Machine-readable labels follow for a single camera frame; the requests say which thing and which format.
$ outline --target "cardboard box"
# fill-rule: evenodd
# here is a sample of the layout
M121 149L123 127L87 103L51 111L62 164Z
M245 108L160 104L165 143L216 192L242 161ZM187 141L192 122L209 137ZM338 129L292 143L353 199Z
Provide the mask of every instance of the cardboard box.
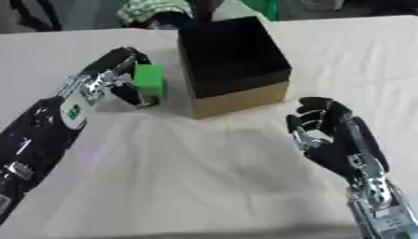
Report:
M195 119L275 104L286 95L291 67L255 17L181 30L179 48Z

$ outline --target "green cube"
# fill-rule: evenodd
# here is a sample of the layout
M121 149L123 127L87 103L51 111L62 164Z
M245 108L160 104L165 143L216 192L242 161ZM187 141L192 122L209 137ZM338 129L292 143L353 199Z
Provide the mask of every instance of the green cube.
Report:
M156 64L138 64L135 67L133 85L147 96L164 96L162 67Z

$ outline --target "robotic arm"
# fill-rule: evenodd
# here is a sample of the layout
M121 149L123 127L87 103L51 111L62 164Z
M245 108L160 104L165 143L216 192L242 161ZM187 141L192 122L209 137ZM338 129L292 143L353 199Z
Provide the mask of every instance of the robotic arm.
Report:
M130 83L138 64L150 60L133 48L114 49L6 127L0 134L0 224L53 170L86 126L89 108L106 90L138 107L158 103Z
M328 98L300 99L300 116L286 118L304 155L348 182L348 206L367 239L418 238L406 197L388 178L389 165L366 123ZM330 140L315 138L318 130Z

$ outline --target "table surface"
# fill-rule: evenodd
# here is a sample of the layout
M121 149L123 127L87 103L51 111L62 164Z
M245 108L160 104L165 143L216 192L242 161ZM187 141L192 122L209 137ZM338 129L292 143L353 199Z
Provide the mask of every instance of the table surface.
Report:
M120 46L162 64L169 90L166 104L143 111L109 96L0 237L276 230L329 238L349 228L344 238L355 238L344 181L302 157L286 132L286 114L308 95L333 97L369 124L392 165L390 177L417 208L417 23L414 17L266 23L294 67L285 101L199 121L187 117L176 32L0 35L0 125Z

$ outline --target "sticker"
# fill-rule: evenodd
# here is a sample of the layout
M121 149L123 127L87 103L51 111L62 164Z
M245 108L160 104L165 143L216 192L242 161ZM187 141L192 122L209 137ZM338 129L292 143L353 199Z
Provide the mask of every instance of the sticker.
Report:
M0 215L3 214L11 203L11 199L0 194Z
M61 105L61 118L63 123L72 130L79 129L86 123L90 106L77 92L73 92Z

